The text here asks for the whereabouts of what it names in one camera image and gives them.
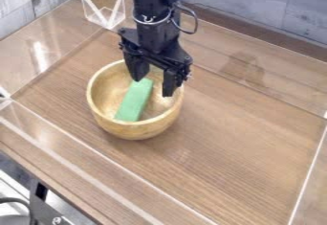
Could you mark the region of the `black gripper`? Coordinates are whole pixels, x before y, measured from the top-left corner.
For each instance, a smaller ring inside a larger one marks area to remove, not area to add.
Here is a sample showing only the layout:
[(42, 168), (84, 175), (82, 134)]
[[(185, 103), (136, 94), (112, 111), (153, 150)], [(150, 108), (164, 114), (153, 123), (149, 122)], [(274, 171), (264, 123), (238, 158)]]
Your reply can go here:
[(149, 66), (162, 70), (162, 96), (170, 97), (190, 73), (192, 57), (178, 44), (180, 12), (168, 11), (161, 18), (133, 12), (136, 28), (121, 28), (120, 49), (130, 77), (140, 81)]

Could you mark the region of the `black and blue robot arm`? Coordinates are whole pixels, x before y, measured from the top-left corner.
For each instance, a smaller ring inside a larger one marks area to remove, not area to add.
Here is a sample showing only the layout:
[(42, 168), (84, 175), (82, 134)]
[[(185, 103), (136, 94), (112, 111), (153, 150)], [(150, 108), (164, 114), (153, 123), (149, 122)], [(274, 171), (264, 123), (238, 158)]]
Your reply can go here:
[(193, 59), (178, 43), (180, 33), (193, 34), (180, 27), (181, 11), (194, 13), (180, 0), (133, 0), (136, 28), (121, 28), (120, 49), (130, 77), (140, 81), (153, 65), (162, 70), (162, 96), (170, 97), (188, 79)]

